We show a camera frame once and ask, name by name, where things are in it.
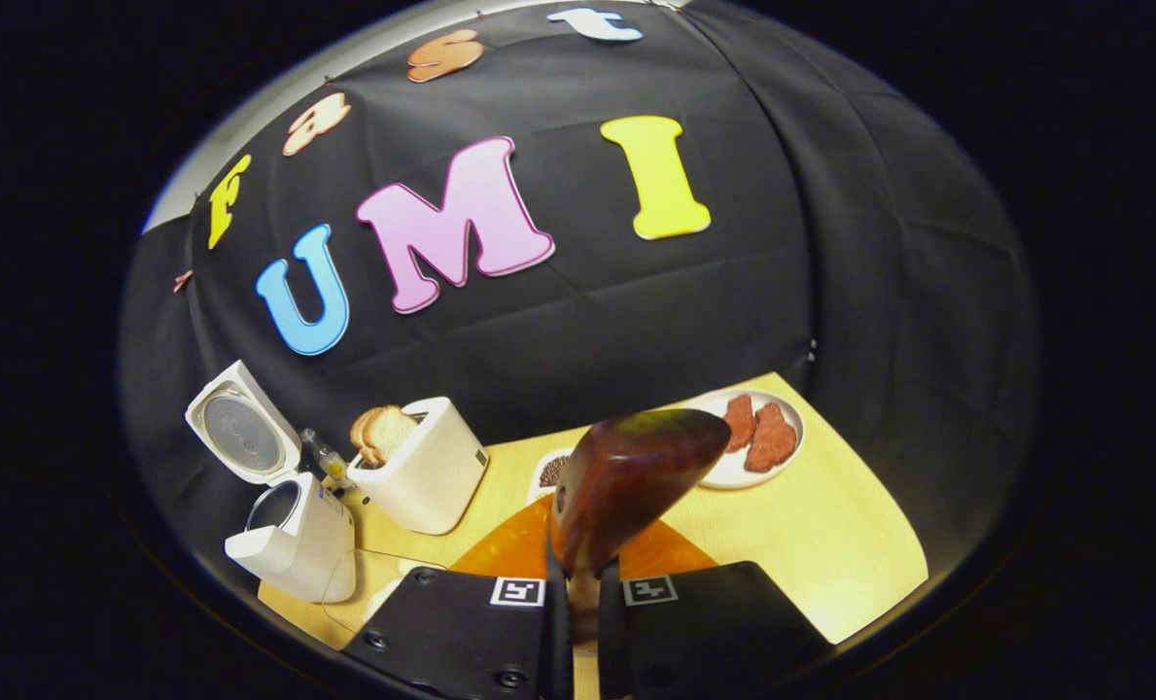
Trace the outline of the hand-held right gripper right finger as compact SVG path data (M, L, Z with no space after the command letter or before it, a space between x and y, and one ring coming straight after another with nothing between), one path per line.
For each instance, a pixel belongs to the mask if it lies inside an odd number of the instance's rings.
M772 697L808 685L835 651L758 563L716 563L664 522L596 579L603 699Z

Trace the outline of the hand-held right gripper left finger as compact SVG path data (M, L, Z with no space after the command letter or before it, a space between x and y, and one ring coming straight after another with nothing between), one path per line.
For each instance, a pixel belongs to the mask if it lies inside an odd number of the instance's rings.
M553 554L551 497L502 524L492 553L528 575L416 566L351 635L343 655L418 694L440 699L572 699L575 660L566 581Z

